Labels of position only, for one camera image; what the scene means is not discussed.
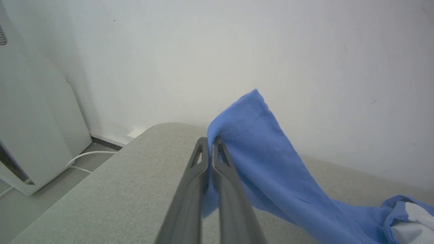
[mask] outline gray floor tile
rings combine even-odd
[[[92,143],[85,150],[85,152],[90,151],[115,152],[96,143]],[[111,156],[111,154],[86,155],[77,159],[74,165],[93,171]],[[86,172],[69,168],[32,196],[27,197],[13,189],[0,198],[0,243],[9,243],[88,175]],[[0,181],[0,193],[8,188],[7,183]]]

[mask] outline power cord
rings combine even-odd
[[[86,172],[86,173],[92,173],[92,171],[89,171],[89,170],[87,170],[87,169],[84,169],[84,168],[80,168],[80,167],[77,167],[77,166],[74,166],[74,165],[72,165],[78,158],[81,158],[82,156],[86,156],[86,155],[89,155],[89,154],[94,154],[94,153],[106,153],[106,154],[115,154],[115,153],[117,153],[117,152],[111,152],[111,151],[92,151],[92,152],[85,152],[85,153],[82,153],[82,154],[79,154],[79,155],[77,155],[76,157],[74,157],[73,159],[71,159],[71,161],[69,161],[67,164],[66,164],[66,168],[74,168],[74,169],[78,169],[78,170],[81,170],[81,171],[84,171],[84,172]],[[3,193],[1,193],[0,194],[0,198],[1,197],[3,197],[3,195],[5,195],[6,193],[8,193],[10,190],[12,190],[13,189],[13,187],[10,187],[10,188],[8,188],[7,190],[5,190]]]

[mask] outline gray upholstered surface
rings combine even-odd
[[[206,129],[166,123],[152,127],[112,156],[11,243],[153,243],[196,140]],[[302,157],[332,198],[378,206],[393,195],[434,204],[432,192]],[[256,211],[270,244],[314,243],[303,230]],[[204,243],[218,243],[218,213],[203,221]]]

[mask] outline white appliance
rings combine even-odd
[[[0,1],[0,178],[31,195],[91,138],[60,71],[28,45]]]

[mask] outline white fabric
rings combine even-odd
[[[410,222],[392,226],[396,240],[401,244],[434,243],[434,217],[417,204],[406,202],[405,210]]]

